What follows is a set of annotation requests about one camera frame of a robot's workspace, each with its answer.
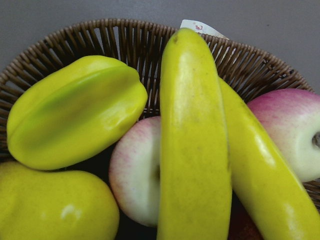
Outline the yellow banana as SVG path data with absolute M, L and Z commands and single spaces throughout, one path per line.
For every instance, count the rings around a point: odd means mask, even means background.
M 159 240 L 225 240 L 232 202 L 228 134 L 212 53 L 195 31 L 168 41 L 160 74 Z
M 320 214 L 242 98 L 220 80 L 232 188 L 265 240 L 317 240 Z

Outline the pink apple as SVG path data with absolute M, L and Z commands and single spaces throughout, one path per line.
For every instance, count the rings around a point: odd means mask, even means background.
M 320 96 L 295 88 L 267 92 L 248 102 L 301 182 L 320 177 Z
M 161 118 L 138 121 L 116 144 L 109 183 L 124 214 L 147 226 L 158 225 L 160 204 Z

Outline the paper price tag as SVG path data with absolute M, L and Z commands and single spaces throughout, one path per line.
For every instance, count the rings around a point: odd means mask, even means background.
M 222 33 L 214 29 L 213 27 L 197 20 L 191 19 L 183 19 L 180 24 L 180 28 L 187 28 L 191 29 L 199 34 L 205 34 L 210 36 L 215 36 L 222 39 L 229 39 L 228 37 L 224 36 Z

